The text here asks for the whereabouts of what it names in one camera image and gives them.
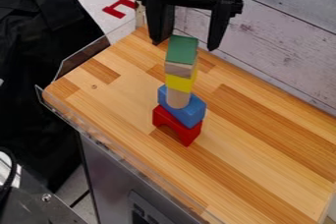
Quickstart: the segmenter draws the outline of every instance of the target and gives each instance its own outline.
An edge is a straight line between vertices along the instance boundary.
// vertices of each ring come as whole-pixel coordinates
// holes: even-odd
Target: wooden block
[[[174,109],[182,109],[189,104],[191,99],[190,93],[178,91],[174,88],[167,88],[166,101]]]
[[[158,103],[172,114],[181,124],[187,128],[193,128],[205,116],[206,103],[196,95],[191,95],[189,104],[183,109],[174,109],[166,102],[167,87],[163,85],[158,90]]]
[[[166,85],[170,88],[174,88],[185,93],[190,93],[196,80],[196,74],[197,68],[194,69],[193,74],[189,79],[166,74]]]
[[[172,63],[167,61],[164,64],[166,74],[178,76],[181,78],[190,78],[193,74],[195,66],[196,61],[192,65],[182,63]]]
[[[161,105],[158,105],[153,110],[153,125],[156,127],[161,125],[170,127],[178,134],[181,143],[186,147],[188,147],[200,134],[201,124],[202,121],[200,121],[193,128],[188,129]]]
[[[193,65],[196,60],[198,39],[172,35],[169,39],[166,62]]]

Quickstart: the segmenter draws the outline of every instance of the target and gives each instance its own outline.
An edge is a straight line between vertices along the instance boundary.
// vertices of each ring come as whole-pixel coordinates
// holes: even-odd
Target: blue block
[[[179,120],[184,126],[191,129],[201,121],[205,116],[206,103],[192,94],[191,101],[183,109],[174,109],[166,101],[167,87],[161,86],[158,89],[158,103]]]

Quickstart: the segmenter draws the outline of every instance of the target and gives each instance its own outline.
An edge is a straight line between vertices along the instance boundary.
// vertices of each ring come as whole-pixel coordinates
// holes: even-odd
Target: screw
[[[50,199],[51,199],[51,195],[50,195],[50,194],[44,194],[44,195],[42,196],[42,201],[43,201],[43,202],[49,202]]]

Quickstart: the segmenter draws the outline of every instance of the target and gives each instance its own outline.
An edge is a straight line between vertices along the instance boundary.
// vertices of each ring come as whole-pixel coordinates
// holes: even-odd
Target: wooden wall
[[[205,47],[210,13],[179,8],[176,33]],[[336,0],[245,0],[213,53],[336,115]]]

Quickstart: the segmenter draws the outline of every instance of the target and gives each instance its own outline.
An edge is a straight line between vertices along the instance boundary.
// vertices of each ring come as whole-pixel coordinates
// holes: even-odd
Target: black cable
[[[7,148],[0,147],[0,152],[4,152],[9,156],[12,162],[11,171],[5,181],[5,183],[0,188],[0,203],[3,203],[3,200],[6,198],[8,191],[11,189],[15,176],[17,174],[18,163],[12,151]]]

